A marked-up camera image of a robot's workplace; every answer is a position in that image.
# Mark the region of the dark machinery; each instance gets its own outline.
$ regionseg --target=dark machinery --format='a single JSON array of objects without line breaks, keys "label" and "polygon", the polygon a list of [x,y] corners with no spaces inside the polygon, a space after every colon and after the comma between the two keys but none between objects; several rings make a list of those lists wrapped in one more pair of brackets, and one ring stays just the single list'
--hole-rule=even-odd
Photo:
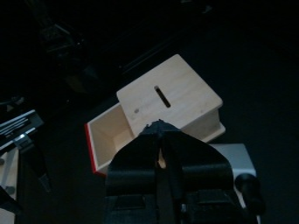
[{"label": "dark machinery", "polygon": [[[156,181],[162,171],[159,154],[171,190],[163,206],[158,201],[167,200],[167,190],[162,192]],[[222,154],[171,124],[158,121],[144,128],[110,164],[104,223],[162,223],[160,217],[170,209],[167,223],[254,224],[266,204],[258,178],[243,173],[234,180],[230,161]]]}]

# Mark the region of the box lid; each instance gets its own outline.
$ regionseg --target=box lid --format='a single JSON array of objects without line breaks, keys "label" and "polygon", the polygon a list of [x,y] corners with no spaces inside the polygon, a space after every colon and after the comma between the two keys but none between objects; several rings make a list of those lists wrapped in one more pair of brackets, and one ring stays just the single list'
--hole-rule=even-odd
[{"label": "box lid", "polygon": [[116,96],[135,136],[159,119],[182,129],[222,105],[179,54],[123,87]]}]

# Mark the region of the wooden box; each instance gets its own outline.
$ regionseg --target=wooden box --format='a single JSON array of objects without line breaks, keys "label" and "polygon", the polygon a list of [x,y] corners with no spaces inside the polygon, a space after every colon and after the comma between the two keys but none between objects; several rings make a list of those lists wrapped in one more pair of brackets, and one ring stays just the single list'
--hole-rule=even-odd
[{"label": "wooden box", "polygon": [[178,54],[122,88],[116,96],[119,104],[86,126],[95,173],[106,173],[118,150],[159,119],[203,142],[225,132],[222,99]]}]

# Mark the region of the red edge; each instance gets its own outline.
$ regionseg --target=red edge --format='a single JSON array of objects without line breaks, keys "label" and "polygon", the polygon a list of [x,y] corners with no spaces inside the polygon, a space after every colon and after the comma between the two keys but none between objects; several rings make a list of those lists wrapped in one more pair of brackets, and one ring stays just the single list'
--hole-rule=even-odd
[{"label": "red edge", "polygon": [[92,146],[91,146],[90,125],[87,123],[84,124],[84,128],[86,128],[86,135],[87,135],[87,141],[88,141],[88,156],[90,156],[90,162],[91,162],[91,170],[94,174],[98,174],[100,177],[104,178],[107,175],[96,170],[95,158],[94,158]]}]

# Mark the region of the wooden surface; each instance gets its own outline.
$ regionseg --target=wooden surface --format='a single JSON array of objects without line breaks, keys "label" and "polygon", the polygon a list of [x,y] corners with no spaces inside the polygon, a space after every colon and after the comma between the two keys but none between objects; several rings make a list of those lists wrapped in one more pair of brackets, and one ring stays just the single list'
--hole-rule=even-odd
[{"label": "wooden surface", "polygon": [[116,96],[135,136],[159,119],[183,129],[222,105],[222,99],[178,54],[120,89]]},{"label": "wooden surface", "polygon": [[[16,189],[16,177],[18,177],[18,158],[19,158],[19,150],[16,150],[16,153],[14,155],[14,164],[10,171],[8,179],[7,179],[7,185],[14,186]],[[4,166],[0,165],[0,173],[3,174],[3,168]],[[15,214],[7,212],[4,209],[0,208],[0,223],[2,224],[14,224],[15,223]]]},{"label": "wooden surface", "polygon": [[134,140],[127,117],[120,104],[100,114],[90,123],[90,140],[94,150],[95,166],[102,166],[114,158],[116,152]]}]

